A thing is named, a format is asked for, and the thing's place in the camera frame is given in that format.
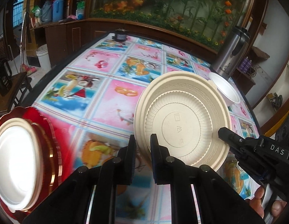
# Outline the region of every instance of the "embossed symbol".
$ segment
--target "embossed symbol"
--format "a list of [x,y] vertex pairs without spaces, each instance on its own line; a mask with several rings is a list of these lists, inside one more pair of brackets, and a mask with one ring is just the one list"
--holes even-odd
[[175,116],[175,121],[180,121],[181,119],[180,119],[180,114],[174,114],[174,116]]

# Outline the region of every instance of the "plastic tablecloth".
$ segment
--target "plastic tablecloth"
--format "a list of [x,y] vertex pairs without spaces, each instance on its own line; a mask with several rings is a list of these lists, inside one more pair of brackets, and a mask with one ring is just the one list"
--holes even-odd
[[[62,179],[77,167],[102,165],[127,145],[133,134],[137,101],[145,87],[169,71],[190,71],[209,80],[209,64],[168,45],[112,34],[99,40],[67,65],[33,103],[52,123],[63,160]],[[242,137],[259,136],[234,82],[241,103],[229,107],[232,130]],[[251,198],[257,185],[232,154],[218,173],[241,197]],[[170,186],[154,184],[139,155],[131,186],[119,186],[117,223],[171,223]]]

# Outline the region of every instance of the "grey thermos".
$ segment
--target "grey thermos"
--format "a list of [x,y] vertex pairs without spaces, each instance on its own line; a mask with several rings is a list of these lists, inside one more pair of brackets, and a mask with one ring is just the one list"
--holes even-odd
[[239,26],[233,27],[212,64],[213,70],[228,80],[244,56],[248,44],[247,29]]

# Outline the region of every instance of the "hand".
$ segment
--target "hand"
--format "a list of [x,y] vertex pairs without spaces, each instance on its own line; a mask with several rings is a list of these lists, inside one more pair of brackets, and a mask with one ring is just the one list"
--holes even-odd
[[[265,193],[264,188],[260,186],[254,193],[253,199],[245,200],[262,218],[264,217],[264,209],[262,207],[261,198],[263,197],[264,193]],[[286,204],[287,203],[283,200],[277,200],[273,203],[271,208],[271,214],[272,216],[275,217],[275,219],[279,217],[280,213],[283,211]]]

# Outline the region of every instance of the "screw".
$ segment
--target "screw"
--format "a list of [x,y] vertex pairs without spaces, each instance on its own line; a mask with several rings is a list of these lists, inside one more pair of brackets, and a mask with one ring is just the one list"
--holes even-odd
[[114,163],[119,163],[119,162],[121,162],[121,158],[120,157],[115,157],[112,161]]
[[175,158],[174,158],[173,156],[167,156],[167,157],[165,158],[165,160],[166,160],[167,162],[174,162],[174,161],[175,161]]
[[87,170],[88,170],[87,166],[81,166],[77,169],[78,173],[84,173]]
[[200,168],[204,172],[209,172],[211,169],[208,165],[201,165]]

